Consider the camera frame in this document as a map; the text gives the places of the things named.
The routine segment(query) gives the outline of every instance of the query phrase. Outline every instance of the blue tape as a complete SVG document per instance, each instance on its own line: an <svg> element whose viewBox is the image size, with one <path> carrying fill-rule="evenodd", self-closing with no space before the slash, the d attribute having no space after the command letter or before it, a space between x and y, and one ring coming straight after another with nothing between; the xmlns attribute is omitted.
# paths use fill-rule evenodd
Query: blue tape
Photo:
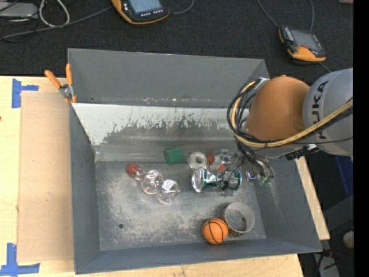
<svg viewBox="0 0 369 277"><path fill-rule="evenodd" d="M1 265L0 276L17 277L18 274L34 274L39 272L40 264L18 265L17 245L8 243L6 253L6 265Z"/></svg>
<svg viewBox="0 0 369 277"><path fill-rule="evenodd" d="M37 85L22 86L22 82L13 78L13 92L12 92L12 108L19 108L21 106L21 92L22 91L38 91Z"/></svg>

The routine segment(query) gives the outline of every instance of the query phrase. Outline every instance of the yellow cable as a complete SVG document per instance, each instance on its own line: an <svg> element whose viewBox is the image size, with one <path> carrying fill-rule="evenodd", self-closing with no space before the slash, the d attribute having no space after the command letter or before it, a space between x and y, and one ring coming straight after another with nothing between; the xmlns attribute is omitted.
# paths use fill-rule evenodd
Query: yellow cable
<svg viewBox="0 0 369 277"><path fill-rule="evenodd" d="M252 82L249 85L247 85L242 92L244 92L248 87L250 87L251 85L253 85L255 83ZM237 98L237 100L235 101L233 108L232 108L232 115L231 115L231 122L232 122L232 126L234 128L236 128L236 122L235 122L235 116L236 116L236 110L235 107L238 106L239 102L241 100L241 96ZM248 145L249 147L254 147L254 148L264 148L264 147L268 147L268 148L275 148L275 147L280 147L282 145L286 145L289 144L293 141L296 141L306 135L308 135L309 133L319 129L321 126L327 124L329 121L331 121L332 119L334 119L335 117L337 117L338 115L342 114L344 111L348 110L349 108L352 107L352 100L350 100L349 102L345 103L343 106L341 106L340 108L338 108L336 111L330 113L328 116L324 117L322 120L318 121L317 123L311 125L309 128L305 129L304 131L286 138L284 140L280 140L280 141L275 141L275 142L271 142L271 143L255 143L255 142L251 142L246 140L245 138L239 136L238 134L235 135L235 137L243 144Z"/></svg>

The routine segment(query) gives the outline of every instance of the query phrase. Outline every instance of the cardboard sheet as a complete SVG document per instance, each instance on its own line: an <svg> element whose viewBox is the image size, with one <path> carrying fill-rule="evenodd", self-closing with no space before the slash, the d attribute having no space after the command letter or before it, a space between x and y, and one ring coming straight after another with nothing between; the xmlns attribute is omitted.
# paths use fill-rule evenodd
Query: cardboard sheet
<svg viewBox="0 0 369 277"><path fill-rule="evenodd" d="M73 259L68 105L51 83L22 92L18 261Z"/></svg>

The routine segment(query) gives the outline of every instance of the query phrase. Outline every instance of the device screen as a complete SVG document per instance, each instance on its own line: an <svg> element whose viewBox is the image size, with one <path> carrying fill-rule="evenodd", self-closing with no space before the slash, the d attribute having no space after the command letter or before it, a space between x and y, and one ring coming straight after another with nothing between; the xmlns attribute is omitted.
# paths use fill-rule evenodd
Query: device screen
<svg viewBox="0 0 369 277"><path fill-rule="evenodd" d="M128 0L132 6L133 11L137 13L147 12L161 8L159 0Z"/></svg>
<svg viewBox="0 0 369 277"><path fill-rule="evenodd" d="M313 50L319 50L318 43L315 41L313 34L308 32L302 32L295 29L290 29L291 34L296 42L297 46L307 45Z"/></svg>

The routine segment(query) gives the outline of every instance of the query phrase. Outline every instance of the tape roll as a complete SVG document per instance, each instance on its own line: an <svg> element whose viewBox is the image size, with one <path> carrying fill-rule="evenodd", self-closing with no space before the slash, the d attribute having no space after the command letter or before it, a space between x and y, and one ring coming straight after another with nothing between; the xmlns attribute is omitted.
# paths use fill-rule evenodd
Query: tape roll
<svg viewBox="0 0 369 277"><path fill-rule="evenodd" d="M241 202L229 204L220 217L227 223L231 237L250 232L255 225L253 210L247 204Z"/></svg>

